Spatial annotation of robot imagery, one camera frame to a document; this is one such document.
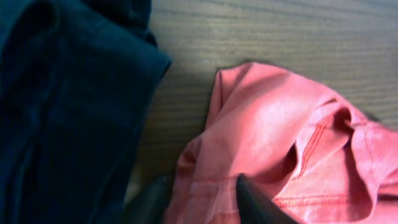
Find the crumpled pink cloth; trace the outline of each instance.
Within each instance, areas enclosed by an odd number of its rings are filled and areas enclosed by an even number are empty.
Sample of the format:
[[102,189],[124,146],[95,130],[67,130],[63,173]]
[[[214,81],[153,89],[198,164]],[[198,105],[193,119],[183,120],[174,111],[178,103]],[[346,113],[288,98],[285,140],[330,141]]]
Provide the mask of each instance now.
[[217,73],[205,131],[178,159],[166,223],[240,223],[239,173],[301,222],[398,223],[398,133],[281,68]]

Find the pink garment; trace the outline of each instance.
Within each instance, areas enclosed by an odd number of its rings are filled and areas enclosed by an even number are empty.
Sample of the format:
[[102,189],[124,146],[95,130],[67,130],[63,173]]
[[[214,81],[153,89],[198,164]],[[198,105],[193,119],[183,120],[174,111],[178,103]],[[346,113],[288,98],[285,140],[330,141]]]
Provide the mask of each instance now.
[[178,159],[166,223],[240,223],[239,173],[301,222],[398,223],[398,133],[281,68],[218,72],[205,131]]

